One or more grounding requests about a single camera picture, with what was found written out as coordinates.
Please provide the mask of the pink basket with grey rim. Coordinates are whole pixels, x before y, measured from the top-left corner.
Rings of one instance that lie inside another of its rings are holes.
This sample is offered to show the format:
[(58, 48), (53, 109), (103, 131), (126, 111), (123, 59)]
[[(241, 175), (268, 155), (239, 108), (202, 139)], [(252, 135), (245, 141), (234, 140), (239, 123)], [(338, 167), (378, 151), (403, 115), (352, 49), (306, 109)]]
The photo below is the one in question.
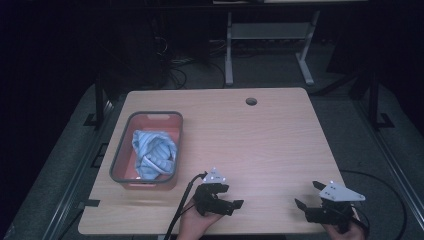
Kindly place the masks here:
[[(170, 176), (160, 175), (153, 181), (139, 178), (135, 170), (136, 153), (132, 147), (135, 130), (165, 131), (177, 145), (176, 168)], [(129, 190), (162, 190), (175, 187), (178, 178), (178, 158), (183, 132), (183, 116), (175, 111), (139, 111), (131, 114), (121, 135), (109, 175), (112, 180)]]

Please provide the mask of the black metal post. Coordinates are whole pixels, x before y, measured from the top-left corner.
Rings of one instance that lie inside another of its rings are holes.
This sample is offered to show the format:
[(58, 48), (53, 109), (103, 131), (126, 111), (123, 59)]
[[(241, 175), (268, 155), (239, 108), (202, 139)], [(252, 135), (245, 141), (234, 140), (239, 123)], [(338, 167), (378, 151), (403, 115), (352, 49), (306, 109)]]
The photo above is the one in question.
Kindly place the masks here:
[(375, 72), (371, 73), (369, 80), (368, 121), (375, 131), (382, 128), (394, 128), (394, 124), (386, 113), (378, 111), (379, 81)]
[(84, 126), (90, 126), (98, 130), (105, 120), (106, 109), (109, 102), (104, 89), (104, 80), (101, 73), (98, 73), (95, 78), (94, 93), (95, 112), (87, 115)]

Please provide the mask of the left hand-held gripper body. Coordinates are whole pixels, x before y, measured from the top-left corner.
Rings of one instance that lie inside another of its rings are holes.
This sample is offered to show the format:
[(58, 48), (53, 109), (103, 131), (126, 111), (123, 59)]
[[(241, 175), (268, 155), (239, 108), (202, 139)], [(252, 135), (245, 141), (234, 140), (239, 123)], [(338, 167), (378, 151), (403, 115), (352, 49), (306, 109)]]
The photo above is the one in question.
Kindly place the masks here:
[(202, 179), (202, 183), (196, 188), (193, 200), (199, 214), (205, 216), (207, 213), (223, 215), (222, 206), (226, 200), (220, 199), (213, 193), (213, 186), (217, 183), (226, 184), (226, 178), (213, 167)]

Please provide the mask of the blue striped cloth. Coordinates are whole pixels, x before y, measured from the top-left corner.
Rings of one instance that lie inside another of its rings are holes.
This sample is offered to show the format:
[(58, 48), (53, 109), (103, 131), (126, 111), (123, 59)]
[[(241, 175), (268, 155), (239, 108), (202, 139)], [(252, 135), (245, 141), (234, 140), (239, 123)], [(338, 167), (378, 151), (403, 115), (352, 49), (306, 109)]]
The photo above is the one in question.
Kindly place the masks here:
[(132, 147), (140, 179), (153, 181), (160, 175), (170, 176), (175, 172), (178, 148), (167, 132), (135, 130)]

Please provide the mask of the person's left hand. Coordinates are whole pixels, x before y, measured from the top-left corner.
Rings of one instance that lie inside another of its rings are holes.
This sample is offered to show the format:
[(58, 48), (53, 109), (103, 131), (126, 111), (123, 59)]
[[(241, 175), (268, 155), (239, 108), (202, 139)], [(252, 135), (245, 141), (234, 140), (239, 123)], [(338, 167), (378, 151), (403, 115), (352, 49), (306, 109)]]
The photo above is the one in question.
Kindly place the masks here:
[(184, 206), (183, 211), (176, 240), (200, 240), (208, 228), (222, 218), (222, 215), (215, 213), (202, 216), (196, 210), (193, 199)]

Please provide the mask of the black table clamp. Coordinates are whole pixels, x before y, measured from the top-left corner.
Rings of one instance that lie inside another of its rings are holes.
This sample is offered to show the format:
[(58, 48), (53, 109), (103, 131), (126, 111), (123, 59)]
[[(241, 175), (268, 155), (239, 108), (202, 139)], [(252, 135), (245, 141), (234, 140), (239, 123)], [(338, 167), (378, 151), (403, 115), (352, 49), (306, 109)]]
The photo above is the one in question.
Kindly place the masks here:
[(79, 209), (84, 209), (85, 207), (98, 207), (100, 204), (100, 200), (88, 199), (86, 201), (81, 201), (78, 204)]

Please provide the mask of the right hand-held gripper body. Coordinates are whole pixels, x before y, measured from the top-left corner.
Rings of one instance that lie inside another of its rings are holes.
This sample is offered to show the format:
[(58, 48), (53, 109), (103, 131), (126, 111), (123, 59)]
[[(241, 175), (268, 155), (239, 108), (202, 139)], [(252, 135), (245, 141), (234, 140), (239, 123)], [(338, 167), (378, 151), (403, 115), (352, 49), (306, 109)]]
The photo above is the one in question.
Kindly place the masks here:
[(348, 231), (354, 218), (352, 202), (365, 201), (366, 197), (334, 181), (318, 193), (322, 203), (319, 207), (304, 212), (308, 222), (335, 225), (339, 231)]

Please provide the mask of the grey metal stand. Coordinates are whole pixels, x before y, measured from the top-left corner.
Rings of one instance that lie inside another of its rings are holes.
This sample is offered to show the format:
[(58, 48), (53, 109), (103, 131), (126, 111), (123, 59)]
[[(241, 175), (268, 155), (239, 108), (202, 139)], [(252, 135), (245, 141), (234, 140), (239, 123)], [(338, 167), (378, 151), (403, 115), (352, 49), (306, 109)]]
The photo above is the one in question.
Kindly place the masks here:
[(233, 64), (232, 43), (234, 40), (303, 40), (302, 50), (295, 54), (296, 61), (308, 86), (315, 84), (306, 57), (315, 33), (320, 16), (315, 11), (309, 22), (294, 23), (237, 23), (233, 21), (232, 13), (227, 14), (226, 54), (225, 54), (225, 84), (232, 86)]

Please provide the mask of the person's right hand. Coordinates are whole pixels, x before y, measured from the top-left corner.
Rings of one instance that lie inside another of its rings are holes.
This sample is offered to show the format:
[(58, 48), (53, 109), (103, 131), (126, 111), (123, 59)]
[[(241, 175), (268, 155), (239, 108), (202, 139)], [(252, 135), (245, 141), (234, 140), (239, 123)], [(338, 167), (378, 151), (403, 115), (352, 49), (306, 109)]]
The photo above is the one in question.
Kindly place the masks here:
[(335, 225), (323, 224), (322, 227), (331, 240), (366, 240), (367, 231), (358, 220), (351, 220), (345, 233), (340, 233)]

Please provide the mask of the grey metal floor rail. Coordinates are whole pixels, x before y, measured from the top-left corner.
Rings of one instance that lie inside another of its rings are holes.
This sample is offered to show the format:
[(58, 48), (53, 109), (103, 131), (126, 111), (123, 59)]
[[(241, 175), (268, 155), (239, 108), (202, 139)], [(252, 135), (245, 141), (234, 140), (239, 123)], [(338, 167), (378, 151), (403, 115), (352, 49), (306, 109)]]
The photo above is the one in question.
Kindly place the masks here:
[(381, 130), (386, 129), (385, 124), (383, 124), (382, 127), (378, 127), (376, 124), (371, 122), (367, 114), (367, 109), (360, 101), (354, 101), (353, 104), (359, 112), (361, 119), (365, 122), (368, 131), (374, 138), (376, 145), (382, 152), (384, 159), (389, 166), (392, 178), (397, 183), (398, 188), (403, 198), (405, 199), (409, 209), (411, 210), (420, 228), (424, 232), (424, 203), (419, 199), (419, 195), (416, 193), (415, 189), (411, 185), (405, 172), (399, 165), (395, 154), (393, 153), (388, 143), (386, 142), (386, 139), (382, 135)]
[(71, 122), (65, 128), (64, 136), (59, 139), (58, 146), (49, 157), (47, 180), (58, 188), (58, 201), (42, 234), (42, 240), (58, 240), (64, 232), (63, 226), (76, 196), (85, 190), (91, 191), (93, 183), (89, 181), (83, 184), (82, 181), (91, 165), (94, 165), (95, 172), (100, 167), (96, 163), (101, 158), (98, 151), (110, 139), (107, 125), (113, 109), (113, 104), (107, 100), (100, 109), (104, 120), (97, 126), (97, 115), (93, 110), (86, 112), (77, 107)]

